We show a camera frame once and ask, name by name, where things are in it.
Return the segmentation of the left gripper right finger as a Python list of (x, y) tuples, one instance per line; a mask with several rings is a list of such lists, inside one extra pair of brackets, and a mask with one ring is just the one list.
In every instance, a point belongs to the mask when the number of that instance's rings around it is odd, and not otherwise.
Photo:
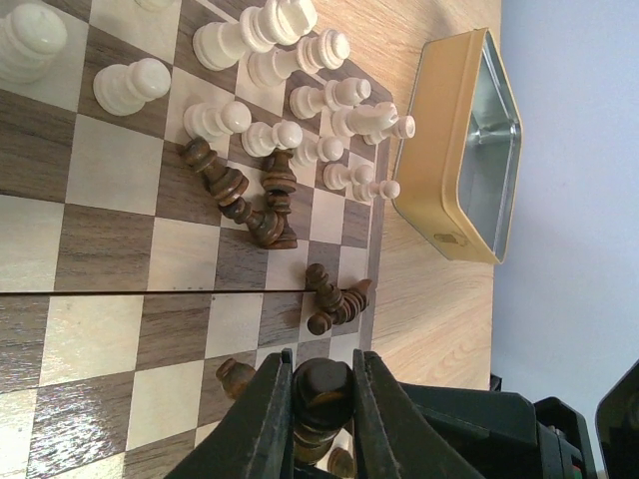
[(424, 419), (380, 356), (356, 349), (353, 440), (358, 478), (479, 478)]

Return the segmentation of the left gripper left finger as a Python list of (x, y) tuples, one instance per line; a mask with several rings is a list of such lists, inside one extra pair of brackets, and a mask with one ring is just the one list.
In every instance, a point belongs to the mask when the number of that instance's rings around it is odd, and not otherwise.
[(218, 426), (171, 478), (294, 476), (292, 351), (271, 353)]

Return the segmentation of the dark rook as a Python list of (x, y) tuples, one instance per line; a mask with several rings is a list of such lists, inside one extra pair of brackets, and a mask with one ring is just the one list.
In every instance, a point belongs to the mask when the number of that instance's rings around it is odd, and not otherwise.
[(252, 366), (232, 357), (216, 370), (216, 377), (231, 400), (237, 400), (243, 394), (255, 374), (256, 370)]

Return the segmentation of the dark king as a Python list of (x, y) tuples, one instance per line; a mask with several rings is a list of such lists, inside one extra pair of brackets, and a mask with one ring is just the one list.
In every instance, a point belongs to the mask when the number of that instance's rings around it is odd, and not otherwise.
[(312, 358), (293, 376), (294, 456), (317, 464), (353, 416), (353, 373), (347, 363)]

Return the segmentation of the dark bishop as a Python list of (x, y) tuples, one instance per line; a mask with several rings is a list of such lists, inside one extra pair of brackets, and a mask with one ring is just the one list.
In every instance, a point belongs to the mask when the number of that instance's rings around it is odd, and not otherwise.
[(316, 293), (316, 304), (325, 312), (333, 313), (343, 304), (341, 290), (329, 280), (325, 266), (320, 263), (308, 266), (306, 287)]
[(353, 321), (369, 305), (369, 290), (373, 281), (369, 278), (358, 281), (352, 287), (340, 292), (340, 300), (330, 306), (322, 306), (308, 321), (308, 329), (313, 335), (322, 335), (334, 325)]

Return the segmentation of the dark pawn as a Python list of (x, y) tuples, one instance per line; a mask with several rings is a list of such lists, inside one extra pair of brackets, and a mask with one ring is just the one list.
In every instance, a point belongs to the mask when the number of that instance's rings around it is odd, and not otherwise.
[(269, 209), (256, 211), (244, 198), (237, 198), (226, 206), (219, 206), (219, 209), (224, 217), (238, 225), (246, 225), (261, 247), (273, 244), (283, 232), (284, 220), (276, 212)]
[(202, 137), (190, 140), (181, 158), (207, 181), (209, 192), (220, 207), (226, 207), (242, 196), (249, 180), (242, 171), (223, 165), (218, 153)]
[(336, 447), (329, 455), (327, 471), (339, 478), (354, 478), (355, 466), (350, 453), (341, 447)]
[(270, 191), (266, 193), (266, 203), (283, 220), (284, 226), (280, 236), (268, 246), (268, 249), (297, 248), (298, 237), (288, 220), (292, 212), (290, 195), (283, 191)]
[(267, 170), (262, 179), (267, 205), (279, 214), (291, 212), (290, 194), (297, 189), (297, 177), (290, 167), (292, 150), (275, 150), (267, 157)]

